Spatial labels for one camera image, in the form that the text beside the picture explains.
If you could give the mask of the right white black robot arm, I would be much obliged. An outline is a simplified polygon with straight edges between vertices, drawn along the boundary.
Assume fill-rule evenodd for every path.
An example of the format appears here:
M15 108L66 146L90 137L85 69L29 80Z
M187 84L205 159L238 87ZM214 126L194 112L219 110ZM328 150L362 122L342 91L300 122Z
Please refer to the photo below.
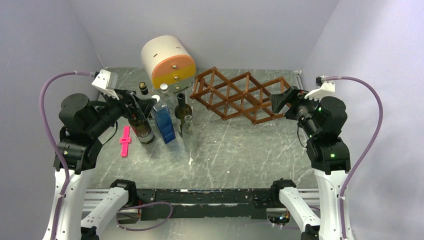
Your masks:
M302 199L290 179L275 180L270 187L270 202L284 206L301 231L302 240L339 240L342 238L342 210L338 202L341 187L351 170L350 152L340 138L347 120L346 105L333 96L319 100L307 97L307 91L290 87L271 94L274 113L285 105L285 118L294 120L307 135L306 153L314 171L319 190L320 215L317 216Z

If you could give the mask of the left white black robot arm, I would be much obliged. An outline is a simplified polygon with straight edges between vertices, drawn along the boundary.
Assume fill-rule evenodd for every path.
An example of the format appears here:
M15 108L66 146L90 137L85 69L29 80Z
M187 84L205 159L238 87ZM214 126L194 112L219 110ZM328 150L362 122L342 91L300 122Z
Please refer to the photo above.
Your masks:
M139 203L135 183L118 179L106 200L82 219L88 183L103 147L99 137L119 118L146 121L156 102L139 98L131 90L118 90L117 98L105 101L90 100L82 93L62 101L59 119L63 127L59 143L53 144L55 196L44 239L97 240L120 208Z

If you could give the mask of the brown wooden wine rack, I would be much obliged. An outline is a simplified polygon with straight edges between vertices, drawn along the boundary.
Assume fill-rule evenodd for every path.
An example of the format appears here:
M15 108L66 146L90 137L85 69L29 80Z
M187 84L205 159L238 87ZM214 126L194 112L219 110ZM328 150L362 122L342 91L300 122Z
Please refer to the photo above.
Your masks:
M258 125L285 116L283 111L273 112L270 96L282 93L290 86L283 76L261 83L249 71L226 77L218 68L212 67L195 77L190 98L222 120L243 116Z

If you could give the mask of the green wine bottle white label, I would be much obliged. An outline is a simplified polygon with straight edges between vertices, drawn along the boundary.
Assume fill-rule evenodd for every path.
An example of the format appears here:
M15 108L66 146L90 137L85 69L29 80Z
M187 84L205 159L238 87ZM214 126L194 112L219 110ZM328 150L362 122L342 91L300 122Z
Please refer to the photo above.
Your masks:
M182 129L185 123L185 116L193 115L192 108L186 103L186 96L183 92L177 94L177 106L174 109L174 115L176 117L177 129L180 136L182 136Z

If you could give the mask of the clear glass bottle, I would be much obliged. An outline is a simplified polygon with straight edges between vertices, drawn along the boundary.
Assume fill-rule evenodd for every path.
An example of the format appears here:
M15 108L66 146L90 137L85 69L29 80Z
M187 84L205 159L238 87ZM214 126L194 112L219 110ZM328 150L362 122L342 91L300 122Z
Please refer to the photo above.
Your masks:
M192 115L188 114L184 117L184 124L181 132L185 149L188 152L194 152L198 147L198 131L193 122Z

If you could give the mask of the blue square bottle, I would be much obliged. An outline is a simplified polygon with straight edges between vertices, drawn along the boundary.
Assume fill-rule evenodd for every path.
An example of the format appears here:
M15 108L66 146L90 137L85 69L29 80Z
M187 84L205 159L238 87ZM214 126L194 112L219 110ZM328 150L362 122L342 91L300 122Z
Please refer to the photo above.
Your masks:
M158 94L151 97L156 100L152 111L157 128L164 143L168 144L176 138L168 105Z

